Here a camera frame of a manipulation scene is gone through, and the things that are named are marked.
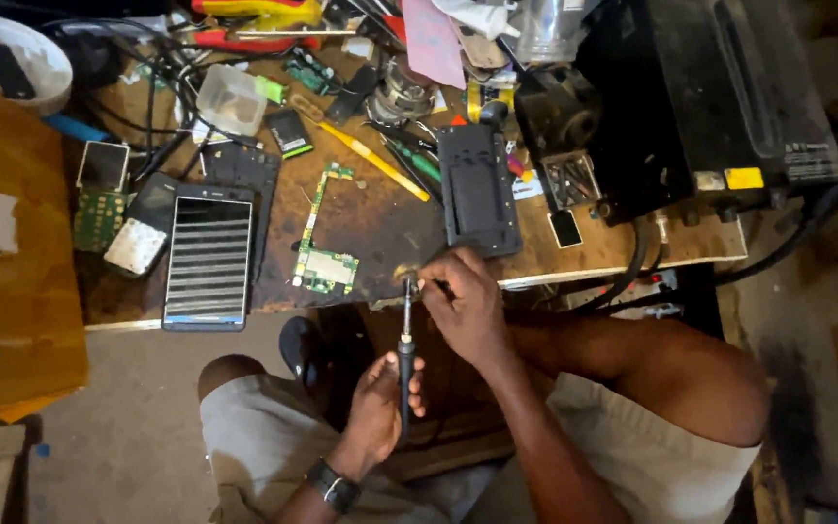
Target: clear plastic box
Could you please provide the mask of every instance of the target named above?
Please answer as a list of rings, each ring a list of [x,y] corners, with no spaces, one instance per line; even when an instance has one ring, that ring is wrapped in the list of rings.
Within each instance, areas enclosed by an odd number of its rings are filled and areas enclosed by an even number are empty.
[[[256,89],[256,78],[229,65],[209,67],[195,104],[210,124],[223,131],[254,136],[261,127],[267,98]]]

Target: circuit board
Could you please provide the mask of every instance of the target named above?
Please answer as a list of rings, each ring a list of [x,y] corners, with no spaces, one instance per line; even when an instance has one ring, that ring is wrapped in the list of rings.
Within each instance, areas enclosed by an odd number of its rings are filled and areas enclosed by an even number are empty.
[[[304,286],[317,293],[331,293],[335,285],[340,283],[344,286],[343,293],[347,295],[354,286],[358,260],[354,256],[312,247],[312,230],[316,226],[322,195],[325,194],[325,185],[330,178],[354,180],[354,171],[339,166],[337,162],[332,162],[322,171],[322,178],[316,186],[316,197],[309,208],[309,220],[303,230],[303,239],[300,240],[300,255],[293,271],[293,285]]]
[[[104,253],[122,227],[128,198],[121,193],[80,189],[73,224],[73,244],[79,251]]]

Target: wristwatch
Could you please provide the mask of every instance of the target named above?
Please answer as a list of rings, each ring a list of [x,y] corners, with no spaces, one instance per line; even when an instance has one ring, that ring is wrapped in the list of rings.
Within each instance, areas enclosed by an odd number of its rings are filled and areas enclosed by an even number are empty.
[[[309,472],[306,473],[306,482],[319,491],[322,499],[329,503],[339,515],[345,515],[351,511],[355,507],[357,497],[360,496],[360,488],[357,484],[335,473],[321,457],[309,468]]]

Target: wooden workbench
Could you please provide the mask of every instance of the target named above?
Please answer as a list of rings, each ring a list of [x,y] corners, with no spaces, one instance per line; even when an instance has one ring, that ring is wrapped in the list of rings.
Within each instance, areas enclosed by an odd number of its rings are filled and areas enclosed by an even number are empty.
[[[334,46],[317,53],[343,78],[350,78],[363,60],[344,54]],[[330,97],[317,97],[280,71],[277,61],[256,62],[249,72],[266,75],[289,84],[293,92],[303,93],[322,109]],[[128,119],[144,124],[148,93],[146,78],[128,85],[119,81],[99,93],[99,100]],[[450,110],[426,120],[430,126],[443,125],[460,111],[461,93],[443,90]],[[174,96],[169,89],[157,89],[154,125],[176,128],[173,117]],[[145,139],[137,131],[118,125],[108,116],[106,124],[133,143]],[[342,130],[354,135],[391,165],[395,161],[380,143],[378,134],[361,126],[362,116],[348,121]],[[445,247],[444,220],[441,209],[431,202],[422,202],[387,178],[369,162],[350,151],[326,132],[306,123],[315,151],[285,161],[277,178],[270,226],[267,232],[262,276],[252,293],[253,311],[282,311],[312,308],[342,302],[373,302],[399,295],[402,284],[394,277],[398,269],[417,268]],[[156,135],[163,141],[168,135]],[[268,151],[276,146],[270,133],[262,127],[258,132]],[[174,153],[163,171],[178,174],[189,160],[195,145],[186,141]],[[76,165],[68,154],[68,166]],[[354,290],[349,295],[323,295],[290,284],[297,254],[291,244],[300,239],[309,215],[309,198],[316,189],[323,167],[338,161],[355,170],[355,179],[364,181],[363,189],[354,182],[330,180],[322,200],[313,242],[316,246],[348,253],[360,260]],[[189,173],[194,182],[201,181],[198,168]],[[576,222],[584,243],[559,249],[548,221],[548,203],[543,196],[517,201],[518,220],[523,250],[514,256],[491,261],[495,277],[505,287],[524,287],[539,283],[577,280],[613,274],[625,269],[633,250],[633,234],[629,225],[608,228],[592,219],[589,209],[575,211]],[[707,261],[744,258],[746,246],[739,224],[721,224],[716,217],[702,219],[696,228],[685,228],[680,220],[671,221],[671,256],[664,266],[678,266]],[[657,253],[649,250],[647,264]],[[105,267],[99,256],[77,253],[86,324],[90,327],[151,327],[157,325],[166,280],[166,260],[147,278],[131,280]]]

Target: floor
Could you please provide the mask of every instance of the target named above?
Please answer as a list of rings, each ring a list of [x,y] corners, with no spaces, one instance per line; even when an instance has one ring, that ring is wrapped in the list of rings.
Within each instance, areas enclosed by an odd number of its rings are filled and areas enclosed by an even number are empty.
[[[276,340],[293,315],[251,316],[234,335],[90,334],[89,386],[41,412],[50,456],[30,460],[31,523],[206,522],[217,499],[198,416],[199,371],[239,352],[289,377]]]

